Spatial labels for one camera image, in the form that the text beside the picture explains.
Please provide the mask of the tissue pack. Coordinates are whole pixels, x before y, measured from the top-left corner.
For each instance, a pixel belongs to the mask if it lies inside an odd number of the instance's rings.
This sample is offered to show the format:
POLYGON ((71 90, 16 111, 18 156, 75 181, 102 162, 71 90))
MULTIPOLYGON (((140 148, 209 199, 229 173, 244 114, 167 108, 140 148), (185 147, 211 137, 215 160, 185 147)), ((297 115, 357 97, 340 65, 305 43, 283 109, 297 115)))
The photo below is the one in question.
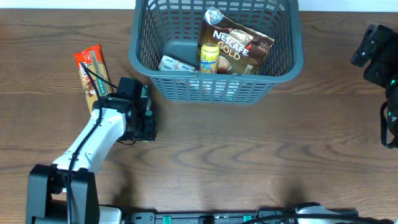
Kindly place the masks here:
POLYGON ((158 69, 164 72, 190 72, 193 73, 195 71, 195 67, 183 63, 177 59, 164 55, 158 65, 158 69))

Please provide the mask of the yellow Mentos bottle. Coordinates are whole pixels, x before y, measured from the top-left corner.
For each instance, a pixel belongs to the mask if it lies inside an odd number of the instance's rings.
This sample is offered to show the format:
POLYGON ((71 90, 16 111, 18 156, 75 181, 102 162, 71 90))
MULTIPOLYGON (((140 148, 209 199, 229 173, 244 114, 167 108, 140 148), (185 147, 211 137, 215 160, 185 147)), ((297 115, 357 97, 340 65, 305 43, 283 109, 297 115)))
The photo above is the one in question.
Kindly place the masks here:
POLYGON ((220 48, 213 43, 205 43, 200 51, 200 72, 217 73, 220 48))

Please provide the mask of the brown Nescafe Gold bag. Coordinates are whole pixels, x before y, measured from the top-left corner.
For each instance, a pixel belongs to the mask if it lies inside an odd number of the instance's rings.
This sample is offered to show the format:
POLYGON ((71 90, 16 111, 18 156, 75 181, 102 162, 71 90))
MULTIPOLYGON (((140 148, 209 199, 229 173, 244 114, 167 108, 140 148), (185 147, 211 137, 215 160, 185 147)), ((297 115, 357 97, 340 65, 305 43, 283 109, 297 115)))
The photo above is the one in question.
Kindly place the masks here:
POLYGON ((255 75, 264 65, 274 39, 236 23, 211 6, 201 25, 199 60, 201 46, 205 43, 213 43, 220 48, 217 73, 255 75))

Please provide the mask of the mint green pouch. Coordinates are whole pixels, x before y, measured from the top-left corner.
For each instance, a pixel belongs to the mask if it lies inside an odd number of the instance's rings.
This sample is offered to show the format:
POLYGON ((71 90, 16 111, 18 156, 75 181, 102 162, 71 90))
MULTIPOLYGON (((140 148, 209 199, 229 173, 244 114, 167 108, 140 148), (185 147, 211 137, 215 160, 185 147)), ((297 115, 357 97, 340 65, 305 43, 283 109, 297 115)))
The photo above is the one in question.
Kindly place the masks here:
POLYGON ((144 101, 143 108, 145 110, 145 115, 152 116, 153 112, 150 110, 152 102, 151 102, 151 99, 149 96, 149 91, 148 91, 147 85, 142 86, 141 99, 144 101))

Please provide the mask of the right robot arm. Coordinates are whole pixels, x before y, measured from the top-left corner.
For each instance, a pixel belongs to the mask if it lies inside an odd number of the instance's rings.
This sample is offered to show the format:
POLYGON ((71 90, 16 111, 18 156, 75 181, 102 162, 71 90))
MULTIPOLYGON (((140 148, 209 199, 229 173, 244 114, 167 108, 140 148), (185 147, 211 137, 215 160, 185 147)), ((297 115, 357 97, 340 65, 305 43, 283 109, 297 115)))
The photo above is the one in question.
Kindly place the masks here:
POLYGON ((363 78, 385 90, 381 105, 381 144, 397 148, 397 33, 381 25, 371 24, 365 31, 351 64, 365 66, 363 78))

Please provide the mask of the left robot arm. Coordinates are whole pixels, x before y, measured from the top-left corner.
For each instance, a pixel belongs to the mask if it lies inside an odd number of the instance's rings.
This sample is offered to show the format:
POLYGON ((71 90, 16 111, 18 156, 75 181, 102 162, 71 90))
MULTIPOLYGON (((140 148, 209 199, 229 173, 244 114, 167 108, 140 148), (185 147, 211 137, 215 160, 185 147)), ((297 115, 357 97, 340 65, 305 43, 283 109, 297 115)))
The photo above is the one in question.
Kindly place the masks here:
POLYGON ((72 145, 28 176, 26 223, 127 223, 118 207, 100 205, 95 174, 117 142, 154 141, 157 120, 147 86, 122 78, 116 92, 93 103, 90 119, 72 145))

